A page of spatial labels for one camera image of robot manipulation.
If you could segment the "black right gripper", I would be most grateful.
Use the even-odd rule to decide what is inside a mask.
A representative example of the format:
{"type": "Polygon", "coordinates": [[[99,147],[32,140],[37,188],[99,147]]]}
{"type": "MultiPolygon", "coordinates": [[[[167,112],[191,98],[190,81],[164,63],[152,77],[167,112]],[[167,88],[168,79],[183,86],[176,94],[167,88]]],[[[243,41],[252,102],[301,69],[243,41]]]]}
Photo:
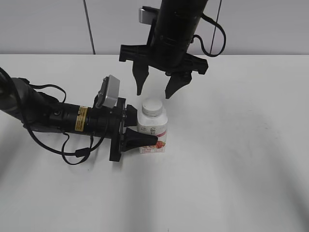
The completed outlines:
{"type": "Polygon", "coordinates": [[[179,45],[176,47],[163,43],[145,45],[121,45],[119,61],[133,61],[132,73],[136,81],[137,95],[140,96],[148,77],[148,66],[170,73],[165,89],[166,99],[192,80],[192,71],[205,74],[208,69],[206,59],[186,53],[179,45]]]}

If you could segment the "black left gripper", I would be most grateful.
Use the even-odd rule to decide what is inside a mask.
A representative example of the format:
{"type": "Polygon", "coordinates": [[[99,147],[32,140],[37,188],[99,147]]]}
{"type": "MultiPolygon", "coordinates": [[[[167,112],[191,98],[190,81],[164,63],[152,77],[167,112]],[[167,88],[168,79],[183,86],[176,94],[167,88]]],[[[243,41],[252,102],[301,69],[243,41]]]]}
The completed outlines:
{"type": "Polygon", "coordinates": [[[118,98],[116,106],[112,109],[108,107],[100,109],[93,107],[87,113],[86,131],[92,136],[99,137],[99,141],[91,148],[91,151],[96,150],[105,138],[110,139],[110,161],[120,160],[121,146],[122,152],[126,152],[139,147],[156,145],[158,141],[158,137],[155,135],[144,134],[127,128],[123,134],[121,145],[124,116],[126,115],[125,127],[137,126],[138,124],[138,110],[130,104],[125,109],[125,103],[126,100],[124,98],[118,98]]]}

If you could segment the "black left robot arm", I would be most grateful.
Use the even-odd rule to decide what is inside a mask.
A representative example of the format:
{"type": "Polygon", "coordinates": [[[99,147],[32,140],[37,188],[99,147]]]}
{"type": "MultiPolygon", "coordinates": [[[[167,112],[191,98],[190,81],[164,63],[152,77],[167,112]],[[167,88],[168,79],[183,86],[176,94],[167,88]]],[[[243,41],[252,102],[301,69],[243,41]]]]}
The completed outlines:
{"type": "Polygon", "coordinates": [[[105,138],[111,140],[110,160],[119,162],[122,152],[147,145],[155,145],[158,138],[132,130],[137,125],[137,109],[120,98],[120,80],[109,75],[103,79],[92,107],[59,101],[41,90],[52,84],[32,85],[25,78],[12,78],[4,69],[0,71],[0,109],[20,120],[32,139],[44,149],[60,155],[67,164],[67,157],[85,162],[105,138]],[[36,132],[87,135],[90,146],[65,152],[53,149],[41,142],[36,132]]]}

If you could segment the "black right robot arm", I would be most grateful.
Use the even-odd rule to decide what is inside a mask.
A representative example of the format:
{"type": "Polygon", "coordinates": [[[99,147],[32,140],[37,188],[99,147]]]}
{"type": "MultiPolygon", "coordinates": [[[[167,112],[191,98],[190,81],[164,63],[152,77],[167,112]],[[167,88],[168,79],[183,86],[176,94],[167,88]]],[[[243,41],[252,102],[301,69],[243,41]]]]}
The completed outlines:
{"type": "Polygon", "coordinates": [[[147,43],[120,46],[119,61],[133,62],[138,96],[149,75],[149,67],[169,77],[166,99],[191,82],[192,72],[206,73],[208,62],[187,52],[206,3],[205,0],[164,0],[159,9],[151,9],[155,16],[147,43]]]}

